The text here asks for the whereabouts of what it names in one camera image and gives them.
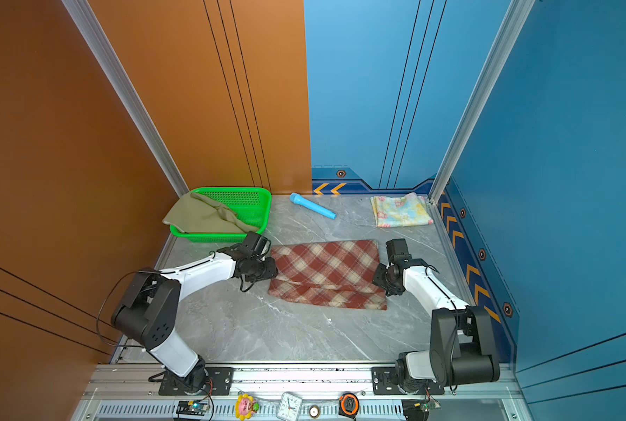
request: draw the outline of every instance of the yellow floral towel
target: yellow floral towel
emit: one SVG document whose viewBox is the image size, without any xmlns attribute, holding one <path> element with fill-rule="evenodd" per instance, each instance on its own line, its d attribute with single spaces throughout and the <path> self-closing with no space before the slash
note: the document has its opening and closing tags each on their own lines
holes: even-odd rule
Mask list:
<svg viewBox="0 0 626 421">
<path fill-rule="evenodd" d="M 374 196 L 371 198 L 376 227 L 428 225 L 434 223 L 425 210 L 425 198 L 409 193 L 403 198 Z"/>
</svg>

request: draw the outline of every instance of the yellow chevron stripe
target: yellow chevron stripe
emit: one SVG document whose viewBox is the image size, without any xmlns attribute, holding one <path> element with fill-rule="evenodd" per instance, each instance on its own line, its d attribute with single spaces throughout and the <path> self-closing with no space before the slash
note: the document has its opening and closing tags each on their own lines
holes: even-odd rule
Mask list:
<svg viewBox="0 0 626 421">
<path fill-rule="evenodd" d="M 345 186 L 347 183 L 342 182 L 341 184 L 339 184 L 338 186 L 334 187 L 334 189 L 332 189 L 332 193 L 334 193 L 335 195 L 340 195 L 341 193 L 338 192 L 338 190 Z"/>
<path fill-rule="evenodd" d="M 322 196 L 324 193 L 321 191 L 322 189 L 324 189 L 325 187 L 327 187 L 329 185 L 328 182 L 323 182 L 322 184 L 319 185 L 319 187 L 315 190 L 313 190 L 315 193 L 317 193 L 318 195 Z"/>
<path fill-rule="evenodd" d="M 454 216 L 446 217 L 446 232 L 451 232 L 451 222 L 457 222 L 458 220 Z"/>
<path fill-rule="evenodd" d="M 484 294 L 488 298 L 491 298 L 491 296 L 488 294 L 488 291 L 486 291 L 484 288 L 481 288 L 478 284 L 474 285 L 474 302 L 476 302 L 477 305 L 479 303 L 479 292 L 481 294 Z"/>
<path fill-rule="evenodd" d="M 442 203 L 442 219 L 443 219 L 443 208 L 444 207 L 451 207 L 451 205 L 448 204 L 448 203 Z"/>
<path fill-rule="evenodd" d="M 453 230 L 453 248 L 456 248 L 456 237 L 465 238 L 460 231 Z"/>
<path fill-rule="evenodd" d="M 472 265 L 467 265 L 467 284 L 468 285 L 470 284 L 470 272 L 481 276 L 481 274 L 479 274 L 479 271 L 476 267 Z"/>
<path fill-rule="evenodd" d="M 485 308 L 485 309 L 486 309 L 486 311 L 488 312 L 488 314 L 489 314 L 489 315 L 491 315 L 491 317 L 493 317 L 493 318 L 497 321 L 497 323 L 502 323 L 502 322 L 500 321 L 500 316 L 498 316 L 497 314 L 495 314 L 495 312 L 494 312 L 493 310 L 491 310 L 490 308 L 488 308 L 488 307 L 486 307 L 486 306 L 484 306 L 483 308 Z"/>
</svg>

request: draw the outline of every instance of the blue plastic toy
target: blue plastic toy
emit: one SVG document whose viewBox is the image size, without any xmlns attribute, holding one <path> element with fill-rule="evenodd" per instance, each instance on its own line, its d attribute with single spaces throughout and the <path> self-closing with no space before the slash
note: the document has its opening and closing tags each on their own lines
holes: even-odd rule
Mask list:
<svg viewBox="0 0 626 421">
<path fill-rule="evenodd" d="M 326 216 L 327 218 L 331 218 L 333 220 L 336 219 L 336 214 L 330 211 L 329 209 L 318 205 L 317 203 L 313 203 L 308 199 L 304 199 L 301 197 L 299 193 L 292 193 L 289 195 L 289 199 L 292 200 L 292 203 L 296 203 L 297 205 L 301 205 L 303 207 L 307 207 L 313 212 L 317 212 L 320 215 Z"/>
</svg>

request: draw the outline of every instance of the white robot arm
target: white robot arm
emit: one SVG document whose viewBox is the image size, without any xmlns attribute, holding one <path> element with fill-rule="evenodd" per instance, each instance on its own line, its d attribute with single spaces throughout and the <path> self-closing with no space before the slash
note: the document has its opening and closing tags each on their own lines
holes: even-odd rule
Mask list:
<svg viewBox="0 0 626 421">
<path fill-rule="evenodd" d="M 385 246 L 389 266 L 378 265 L 373 283 L 388 296 L 411 292 L 432 315 L 429 351 L 401 353 L 394 383 L 405 392 L 417 393 L 435 379 L 451 387 L 497 381 L 499 358 L 490 315 L 449 291 L 437 279 L 433 266 L 413 259 L 406 240 L 390 240 Z M 472 341 L 460 343 L 458 331 L 471 336 Z"/>
<path fill-rule="evenodd" d="M 278 275 L 275 260 L 265 257 L 270 241 L 250 232 L 241 244 L 220 248 L 188 265 L 144 268 L 135 274 L 112 315 L 112 325 L 138 341 L 193 393 L 205 384 L 205 361 L 175 331 L 177 304 L 192 292 L 230 278 L 241 279 L 241 291 Z"/>
</svg>

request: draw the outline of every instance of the red plaid cloth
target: red plaid cloth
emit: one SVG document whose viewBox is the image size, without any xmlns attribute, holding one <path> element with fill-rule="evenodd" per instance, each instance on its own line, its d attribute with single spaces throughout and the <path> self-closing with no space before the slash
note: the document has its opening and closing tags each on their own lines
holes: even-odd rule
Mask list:
<svg viewBox="0 0 626 421">
<path fill-rule="evenodd" d="M 268 293 L 316 306 L 386 310 L 385 291 L 371 283 L 379 262 L 373 240 L 274 246 L 278 276 Z"/>
</svg>

